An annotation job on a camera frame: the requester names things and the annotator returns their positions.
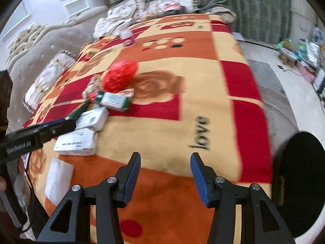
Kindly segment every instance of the blanket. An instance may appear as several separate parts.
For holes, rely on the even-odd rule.
[[[139,69],[130,113],[110,111],[94,156],[59,156],[55,141],[34,151],[30,174],[47,212],[44,195],[53,157],[74,166],[71,185],[96,185],[114,175],[134,151],[142,168],[132,201],[119,209],[126,243],[206,243],[213,210],[196,191],[190,156],[198,152],[217,175],[269,193],[271,155],[261,95],[240,47],[221,17],[167,16],[131,27],[136,45],[115,36],[84,45],[77,62],[58,80],[25,126],[66,116],[82,101],[94,74],[132,60]],[[91,236],[96,242],[95,207]],[[235,243],[240,242],[240,207]]]

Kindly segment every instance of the headboard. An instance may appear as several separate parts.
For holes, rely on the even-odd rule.
[[[92,35],[95,25],[98,19],[107,16],[107,10],[107,6],[96,7],[68,23],[46,27],[30,49],[18,53],[7,64],[6,69],[13,81],[8,109],[8,132],[20,129],[30,118],[31,113],[23,106],[22,100],[46,64],[60,50],[78,56],[83,44],[94,41]]]

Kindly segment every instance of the white box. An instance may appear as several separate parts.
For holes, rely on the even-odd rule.
[[[94,155],[98,134],[91,129],[75,130],[58,137],[54,151],[61,155]]]
[[[103,129],[108,115],[109,112],[106,107],[100,107],[84,112],[76,120],[75,130],[88,128],[94,131],[100,131]]]

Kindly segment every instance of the metal screw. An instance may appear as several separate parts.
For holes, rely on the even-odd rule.
[[[115,183],[116,181],[117,181],[117,178],[114,177],[114,176],[112,176],[112,177],[108,177],[108,178],[107,178],[107,182],[108,182],[108,183]]]
[[[225,182],[225,178],[223,178],[222,176],[218,176],[218,177],[216,178],[216,182],[224,183],[224,182]]]
[[[81,188],[81,186],[80,186],[79,184],[76,184],[76,185],[72,186],[72,190],[73,190],[74,192],[79,191],[80,188]]]
[[[254,190],[259,190],[259,189],[261,189],[261,186],[259,185],[259,184],[257,184],[257,183],[253,183],[252,185],[251,185],[251,187],[254,189]]]

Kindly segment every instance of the bottle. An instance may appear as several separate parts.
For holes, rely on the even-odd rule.
[[[127,24],[119,26],[120,39],[123,40],[124,46],[129,47],[135,45],[133,32],[127,28]]]

